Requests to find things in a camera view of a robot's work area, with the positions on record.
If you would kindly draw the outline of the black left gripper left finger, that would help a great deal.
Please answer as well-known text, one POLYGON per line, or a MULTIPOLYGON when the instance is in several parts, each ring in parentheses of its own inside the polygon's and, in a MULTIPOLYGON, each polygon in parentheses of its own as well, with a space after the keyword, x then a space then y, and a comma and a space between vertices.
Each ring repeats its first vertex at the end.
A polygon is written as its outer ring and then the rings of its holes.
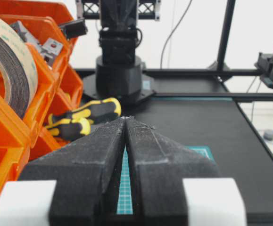
POLYGON ((49 212, 52 226, 100 226, 115 214, 125 120, 118 118, 26 164, 19 180, 56 180, 49 212))

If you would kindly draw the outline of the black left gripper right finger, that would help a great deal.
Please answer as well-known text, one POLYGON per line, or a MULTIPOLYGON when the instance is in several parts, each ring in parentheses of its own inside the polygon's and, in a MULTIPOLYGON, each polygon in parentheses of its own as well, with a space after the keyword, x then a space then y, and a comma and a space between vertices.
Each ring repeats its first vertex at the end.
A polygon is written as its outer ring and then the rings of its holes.
POLYGON ((125 119, 124 131, 134 214, 146 226, 186 226, 182 180, 218 178, 218 166, 133 117, 125 119))

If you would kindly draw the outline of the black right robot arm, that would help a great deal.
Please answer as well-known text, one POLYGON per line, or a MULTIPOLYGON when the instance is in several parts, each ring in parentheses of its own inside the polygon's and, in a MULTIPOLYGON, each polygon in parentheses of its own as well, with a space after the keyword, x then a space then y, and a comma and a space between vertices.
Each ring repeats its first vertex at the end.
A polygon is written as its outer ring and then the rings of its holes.
POLYGON ((158 20, 157 0, 84 0, 79 15, 99 19, 102 54, 84 93, 115 97, 124 116, 130 215, 107 214, 106 226, 273 226, 273 154, 240 102, 273 94, 231 93, 224 56, 235 2, 227 2, 216 63, 207 69, 144 69, 136 56, 139 19, 158 20))

